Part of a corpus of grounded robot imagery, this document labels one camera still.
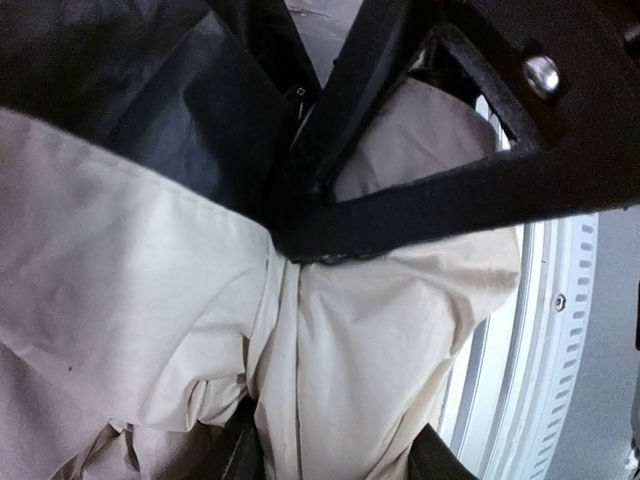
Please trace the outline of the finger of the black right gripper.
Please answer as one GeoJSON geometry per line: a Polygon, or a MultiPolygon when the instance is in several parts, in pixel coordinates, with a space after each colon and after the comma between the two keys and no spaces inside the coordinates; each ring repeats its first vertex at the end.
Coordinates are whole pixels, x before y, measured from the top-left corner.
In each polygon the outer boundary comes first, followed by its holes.
{"type": "Polygon", "coordinates": [[[635,1],[366,1],[272,187],[272,235],[303,262],[636,205],[635,1]],[[358,199],[329,185],[419,54],[448,54],[509,150],[358,199]]]}

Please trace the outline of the beige folding umbrella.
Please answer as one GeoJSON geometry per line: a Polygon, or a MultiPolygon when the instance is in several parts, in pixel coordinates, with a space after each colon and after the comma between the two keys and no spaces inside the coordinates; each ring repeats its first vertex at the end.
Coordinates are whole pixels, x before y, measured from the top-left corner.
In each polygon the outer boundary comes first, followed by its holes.
{"type": "Polygon", "coordinates": [[[356,1],[1,5],[1,475],[405,479],[512,227],[300,266],[276,158],[356,1]]]}

